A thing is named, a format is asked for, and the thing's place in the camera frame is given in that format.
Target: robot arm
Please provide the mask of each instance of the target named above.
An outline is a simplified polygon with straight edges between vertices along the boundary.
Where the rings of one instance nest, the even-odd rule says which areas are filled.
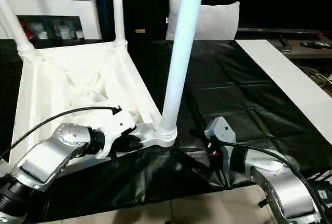
[[[235,132],[223,117],[214,119],[208,125],[205,135],[211,143],[236,143]],[[268,151],[285,158],[276,151]],[[260,151],[236,146],[221,146],[220,153],[227,181],[231,171],[234,171],[257,183],[265,192],[267,203],[279,224],[320,223],[321,215],[309,191],[286,164]]]
[[[36,144],[2,178],[0,223],[22,223],[34,192],[46,191],[72,158],[94,154],[103,159],[114,141],[134,128],[130,114],[123,110],[98,130],[73,123],[58,126],[49,139]]]

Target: cushion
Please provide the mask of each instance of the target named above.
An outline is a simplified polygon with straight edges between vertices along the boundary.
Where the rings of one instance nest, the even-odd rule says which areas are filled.
[[[180,0],[169,0],[166,40],[174,40]],[[233,40],[239,25],[240,2],[230,5],[201,5],[195,40]]]

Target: small yellow label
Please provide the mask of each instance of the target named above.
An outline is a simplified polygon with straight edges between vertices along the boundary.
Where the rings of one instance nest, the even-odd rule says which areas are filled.
[[[136,29],[135,33],[145,34],[145,29]]]

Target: tiled floor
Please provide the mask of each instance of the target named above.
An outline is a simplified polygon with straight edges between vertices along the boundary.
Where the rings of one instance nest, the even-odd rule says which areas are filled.
[[[96,215],[49,222],[51,224],[274,224],[269,207],[260,208],[264,198],[258,186],[196,195]]]

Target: black cable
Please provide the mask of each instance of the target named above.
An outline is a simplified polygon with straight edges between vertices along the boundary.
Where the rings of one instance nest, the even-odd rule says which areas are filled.
[[[33,133],[34,131],[36,131],[38,128],[46,125],[48,122],[51,122],[59,117],[62,117],[64,115],[68,115],[68,114],[72,114],[72,113],[76,113],[78,111],[87,111],[87,110],[98,110],[98,109],[105,109],[105,110],[111,110],[113,112],[113,114],[116,114],[117,112],[121,111],[121,108],[115,108],[115,107],[109,107],[109,106],[88,106],[88,107],[81,107],[81,108],[76,108],[76,109],[72,109],[72,110],[68,110],[68,111],[64,111],[63,113],[54,115],[53,117],[50,117],[46,120],[44,120],[43,122],[35,125],[32,129],[28,130],[26,133],[24,133],[18,140],[16,140],[7,150],[5,150],[4,152],[2,152],[0,154],[0,160],[2,159],[2,157],[10,152],[11,150],[13,150],[19,143],[21,143],[26,137],[28,137],[31,133]]]
[[[297,176],[302,181],[302,183],[305,185],[305,187],[309,191],[314,203],[316,204],[322,219],[324,220],[325,223],[328,224],[328,220],[325,215],[325,211],[327,211],[329,213],[330,212],[329,208],[326,206],[326,204],[323,202],[323,200],[317,196],[316,192],[312,189],[312,187],[310,186],[310,184],[308,183],[306,178],[288,160],[284,159],[283,157],[277,155],[276,153],[274,153],[272,151],[268,151],[268,150],[258,148],[255,146],[251,146],[251,145],[228,143],[228,142],[222,142],[222,141],[219,141],[219,143],[220,143],[220,145],[224,145],[224,146],[241,147],[241,148],[245,148],[245,149],[257,150],[257,151],[260,151],[267,155],[270,155],[270,156],[280,160],[282,163],[286,164],[289,167],[289,169],[294,173],[294,175]]]

